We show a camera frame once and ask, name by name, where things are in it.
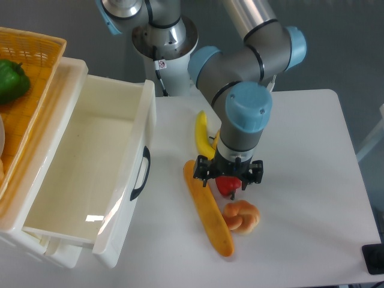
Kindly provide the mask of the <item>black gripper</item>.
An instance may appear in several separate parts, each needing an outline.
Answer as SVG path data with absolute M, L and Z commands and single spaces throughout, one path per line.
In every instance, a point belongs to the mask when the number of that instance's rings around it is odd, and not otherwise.
M 252 161 L 252 158 L 243 160 L 236 157 L 233 161 L 224 158 L 219 152 L 215 153 L 212 160 L 206 156 L 198 155 L 193 167 L 193 178 L 202 181 L 202 187 L 206 187 L 208 180 L 219 176 L 233 176 L 241 180 L 242 191 L 248 185 L 259 184 L 263 178 L 263 161 Z

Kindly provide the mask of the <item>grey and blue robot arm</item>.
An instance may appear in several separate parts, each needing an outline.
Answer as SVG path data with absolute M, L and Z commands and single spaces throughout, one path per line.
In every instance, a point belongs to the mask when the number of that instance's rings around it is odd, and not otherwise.
M 217 148 L 213 156 L 198 156 L 194 178 L 205 184 L 233 176 L 246 187 L 263 176 L 263 163 L 253 155 L 272 98 L 262 83 L 300 64 L 307 44 L 298 28 L 279 23 L 268 1 L 223 4 L 244 44 L 231 55 L 214 46 L 197 47 L 197 29 L 182 14 L 180 1 L 96 3 L 111 34 L 132 31 L 133 46 L 158 96 L 180 95 L 193 83 L 219 117 Z

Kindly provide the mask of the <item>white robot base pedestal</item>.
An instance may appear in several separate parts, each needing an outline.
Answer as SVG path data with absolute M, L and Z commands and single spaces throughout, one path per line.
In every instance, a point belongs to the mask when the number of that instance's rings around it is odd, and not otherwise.
M 155 83 L 156 96 L 188 95 L 187 67 L 198 39 L 195 24 L 186 16 L 168 28 L 150 24 L 134 28 L 133 45 L 143 59 L 146 78 Z

